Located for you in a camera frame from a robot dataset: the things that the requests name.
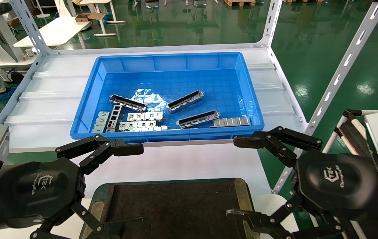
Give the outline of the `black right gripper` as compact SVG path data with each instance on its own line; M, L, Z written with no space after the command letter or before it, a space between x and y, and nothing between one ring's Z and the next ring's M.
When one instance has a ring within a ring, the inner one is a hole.
M267 149L287 167L296 165L298 189L285 205L271 216L263 213L229 209L226 216L243 220L253 232L270 235L274 239L326 239L342 233L342 226L334 219L326 219L319 227L289 232L281 222L297 207L310 213L331 213L337 217L360 217L378 190L378 172L369 157L348 153L328 154L319 151L323 142L284 127L270 131L255 131L250 137L236 136L233 145L238 148ZM298 160L287 145L309 151Z

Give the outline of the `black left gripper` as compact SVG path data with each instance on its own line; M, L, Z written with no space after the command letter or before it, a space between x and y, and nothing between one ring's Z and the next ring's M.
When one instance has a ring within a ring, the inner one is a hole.
M122 239L122 221L101 224L81 205L85 177L110 156L141 155L141 143L127 144L96 134L55 149L57 160L6 165L0 171L0 229L21 229L41 224L30 239L65 239L52 234L54 225L66 221L73 212L92 229L88 239ZM80 167L68 159L90 153Z

